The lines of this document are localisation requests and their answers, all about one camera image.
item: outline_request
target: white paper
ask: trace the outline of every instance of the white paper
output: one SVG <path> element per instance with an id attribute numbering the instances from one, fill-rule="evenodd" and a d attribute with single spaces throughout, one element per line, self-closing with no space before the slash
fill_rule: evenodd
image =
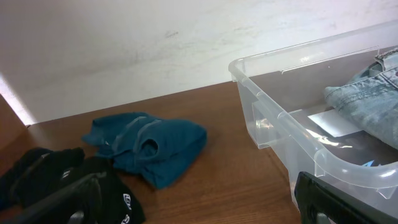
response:
<path id="1" fill-rule="evenodd" d="M 335 138 L 362 131 L 340 116 L 336 110 L 313 114 L 308 118 Z"/>

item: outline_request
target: white wall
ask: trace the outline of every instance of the white wall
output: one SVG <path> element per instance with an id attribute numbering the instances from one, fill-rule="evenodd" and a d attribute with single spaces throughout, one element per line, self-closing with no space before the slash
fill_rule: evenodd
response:
<path id="1" fill-rule="evenodd" d="M 47 121 L 227 82 L 236 58 L 393 19 L 396 0 L 2 0 L 0 93 Z"/>

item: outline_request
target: teal cloth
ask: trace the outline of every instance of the teal cloth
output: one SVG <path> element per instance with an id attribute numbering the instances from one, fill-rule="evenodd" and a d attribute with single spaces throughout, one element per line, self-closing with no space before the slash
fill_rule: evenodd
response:
<path id="1" fill-rule="evenodd" d="M 114 159 L 114 168 L 140 174 L 162 189 L 189 168 L 207 133 L 191 121 L 135 112 L 95 119 L 82 140 L 99 147 L 96 156 Z"/>

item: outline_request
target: plastic bin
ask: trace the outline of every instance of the plastic bin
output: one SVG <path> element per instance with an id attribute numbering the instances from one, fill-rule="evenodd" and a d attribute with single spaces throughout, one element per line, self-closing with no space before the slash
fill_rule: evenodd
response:
<path id="1" fill-rule="evenodd" d="M 392 21 L 230 63 L 248 132 L 286 166 L 294 204 L 298 173 L 307 171 L 398 218 L 398 149 L 377 139 L 374 145 L 356 141 L 356 149 L 338 147 L 307 118 L 329 110 L 325 87 L 344 85 L 397 45 L 398 21 Z"/>

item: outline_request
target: denim jeans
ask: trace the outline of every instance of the denim jeans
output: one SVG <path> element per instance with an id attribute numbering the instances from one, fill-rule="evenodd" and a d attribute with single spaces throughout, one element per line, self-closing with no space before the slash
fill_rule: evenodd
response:
<path id="1" fill-rule="evenodd" d="M 398 48 L 375 60 L 346 85 L 326 87 L 325 100 L 358 128 L 398 149 Z"/>

